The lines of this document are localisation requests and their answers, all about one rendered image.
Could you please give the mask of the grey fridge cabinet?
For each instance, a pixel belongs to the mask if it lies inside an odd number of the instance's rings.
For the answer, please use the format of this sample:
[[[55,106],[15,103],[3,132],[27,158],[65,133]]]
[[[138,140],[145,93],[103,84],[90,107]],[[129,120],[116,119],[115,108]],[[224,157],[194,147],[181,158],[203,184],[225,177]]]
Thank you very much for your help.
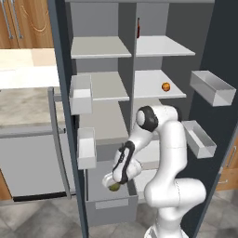
[[[129,100],[94,100],[94,112],[78,116],[95,130],[97,162],[112,161],[135,121],[138,107],[167,103],[187,118],[191,108],[189,72],[201,62],[214,0],[65,0],[70,52],[74,37],[118,36],[130,58],[72,59],[73,75],[118,72]],[[165,35],[194,56],[137,57],[141,36]],[[135,99],[135,71],[162,70],[186,95],[179,99]]]

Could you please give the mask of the white door bin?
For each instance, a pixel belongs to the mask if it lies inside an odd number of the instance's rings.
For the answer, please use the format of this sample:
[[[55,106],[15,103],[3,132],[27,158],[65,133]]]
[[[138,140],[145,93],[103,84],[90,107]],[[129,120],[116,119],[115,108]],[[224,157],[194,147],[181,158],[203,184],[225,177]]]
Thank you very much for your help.
[[[92,113],[92,83],[90,74],[72,76],[69,100],[72,115]]]
[[[231,106],[236,89],[210,71],[192,71],[191,87],[211,106]]]
[[[97,163],[97,152],[94,129],[92,127],[79,128],[77,139],[78,168],[95,168]]]
[[[182,121],[187,143],[197,159],[212,158],[217,145],[196,121]]]

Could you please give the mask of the grey dishwasher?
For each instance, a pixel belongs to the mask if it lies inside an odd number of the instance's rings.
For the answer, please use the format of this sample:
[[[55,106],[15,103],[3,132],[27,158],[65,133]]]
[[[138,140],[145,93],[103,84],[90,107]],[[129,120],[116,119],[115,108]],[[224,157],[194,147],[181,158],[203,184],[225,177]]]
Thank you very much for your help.
[[[66,196],[51,126],[0,128],[0,168],[14,202]]]

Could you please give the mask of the dark grey fridge door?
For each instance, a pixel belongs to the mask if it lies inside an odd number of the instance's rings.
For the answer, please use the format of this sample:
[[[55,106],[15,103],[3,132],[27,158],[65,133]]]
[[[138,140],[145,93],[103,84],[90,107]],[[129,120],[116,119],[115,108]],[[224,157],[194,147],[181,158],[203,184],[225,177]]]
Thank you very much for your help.
[[[206,188],[205,201],[190,210],[181,226],[196,238],[219,179],[219,170],[238,124],[238,0],[215,0],[201,68],[236,88],[232,105],[213,107],[199,94],[192,98],[190,118],[198,122],[217,144],[212,158],[198,159],[188,152],[188,166],[179,175],[199,179]]]
[[[69,101],[73,66],[70,52],[65,0],[48,0],[48,10],[58,67],[61,100],[70,148],[81,231],[83,238],[89,238],[85,204],[85,177],[84,171],[78,169],[77,162],[77,129],[79,124],[76,120],[78,119],[78,116],[71,115]]]

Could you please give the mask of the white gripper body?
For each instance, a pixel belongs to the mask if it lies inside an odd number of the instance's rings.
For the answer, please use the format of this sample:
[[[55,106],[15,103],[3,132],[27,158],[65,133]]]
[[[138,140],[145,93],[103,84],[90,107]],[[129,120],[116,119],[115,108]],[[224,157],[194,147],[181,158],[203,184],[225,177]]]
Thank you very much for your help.
[[[104,176],[104,178],[102,179],[102,184],[104,187],[109,188],[111,185],[115,184],[115,183],[119,183],[116,182],[113,177],[112,177],[112,173],[109,173],[107,175]]]

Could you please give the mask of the grey freezer drawer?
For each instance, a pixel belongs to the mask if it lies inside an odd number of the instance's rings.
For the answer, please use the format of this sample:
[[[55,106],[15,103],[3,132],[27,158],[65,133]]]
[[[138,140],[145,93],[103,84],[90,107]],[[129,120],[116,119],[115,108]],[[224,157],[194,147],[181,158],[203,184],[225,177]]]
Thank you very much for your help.
[[[85,171],[85,202],[88,226],[99,226],[136,219],[138,194],[133,180],[111,192],[102,185],[103,177],[112,171],[112,161],[97,162]]]

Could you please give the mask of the white fridge shelf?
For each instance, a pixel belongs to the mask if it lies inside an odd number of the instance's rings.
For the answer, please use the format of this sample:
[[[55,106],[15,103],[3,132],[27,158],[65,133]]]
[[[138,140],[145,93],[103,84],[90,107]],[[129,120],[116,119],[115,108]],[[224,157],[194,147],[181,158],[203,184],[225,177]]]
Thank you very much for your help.
[[[137,57],[194,56],[195,53],[165,35],[141,36],[137,40]]]
[[[163,83],[170,84],[170,90],[162,89]],[[135,71],[135,99],[179,99],[186,95],[169,79],[162,70]]]
[[[129,100],[118,72],[91,73],[93,100]]]
[[[118,36],[74,37],[73,59],[130,58],[131,53]]]

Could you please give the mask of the wooden wall cupboards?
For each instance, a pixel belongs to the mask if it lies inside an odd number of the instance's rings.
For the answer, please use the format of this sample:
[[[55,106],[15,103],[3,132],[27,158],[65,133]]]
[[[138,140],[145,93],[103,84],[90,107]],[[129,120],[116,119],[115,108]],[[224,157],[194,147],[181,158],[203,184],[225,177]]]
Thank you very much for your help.
[[[0,0],[0,49],[52,47],[47,0]]]

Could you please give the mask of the wooden base cupboards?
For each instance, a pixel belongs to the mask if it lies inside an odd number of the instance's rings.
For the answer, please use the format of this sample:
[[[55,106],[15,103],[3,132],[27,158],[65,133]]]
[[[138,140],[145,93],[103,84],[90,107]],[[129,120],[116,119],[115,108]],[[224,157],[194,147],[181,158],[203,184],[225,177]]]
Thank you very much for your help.
[[[238,190],[238,136],[223,166],[216,190]]]

